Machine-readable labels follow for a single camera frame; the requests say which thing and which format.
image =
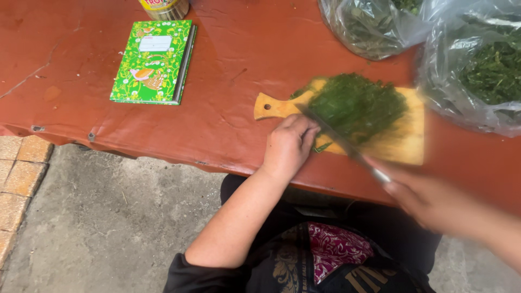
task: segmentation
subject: green notebook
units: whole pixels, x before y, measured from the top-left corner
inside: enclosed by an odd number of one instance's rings
[[[179,105],[196,31],[191,20],[134,22],[110,100]]]

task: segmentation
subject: table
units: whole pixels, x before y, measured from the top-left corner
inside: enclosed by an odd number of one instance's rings
[[[194,0],[198,25],[181,106],[109,101],[137,1],[17,1],[0,8],[0,135],[150,156],[209,172],[249,175],[279,119],[255,121],[259,92],[284,100],[315,76],[358,72],[411,87],[415,50],[382,62],[350,53],[316,0]],[[521,137],[475,133],[426,113],[421,171],[521,215]],[[393,204],[346,156],[312,154],[297,187]]]

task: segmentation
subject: concrete floor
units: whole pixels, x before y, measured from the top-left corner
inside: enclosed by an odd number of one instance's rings
[[[0,292],[161,292],[173,256],[219,208],[223,177],[152,158],[56,147]],[[443,239],[430,278],[440,293],[521,288],[521,278],[486,249],[451,238]]]

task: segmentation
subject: person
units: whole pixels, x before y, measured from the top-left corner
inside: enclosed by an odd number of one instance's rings
[[[433,292],[427,274],[438,233],[482,242],[521,273],[519,218],[371,158],[392,178],[384,189],[401,210],[354,202],[340,221],[279,201],[319,130],[303,115],[288,116],[252,176],[224,179],[222,207],[175,256],[164,292]]]

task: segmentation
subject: hand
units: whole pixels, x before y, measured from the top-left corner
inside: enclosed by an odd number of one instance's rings
[[[412,174],[371,158],[368,163],[393,179],[384,189],[424,229],[484,240],[507,217],[440,179]]]
[[[277,180],[291,181],[309,156],[318,124],[302,114],[291,114],[269,135],[261,170]]]

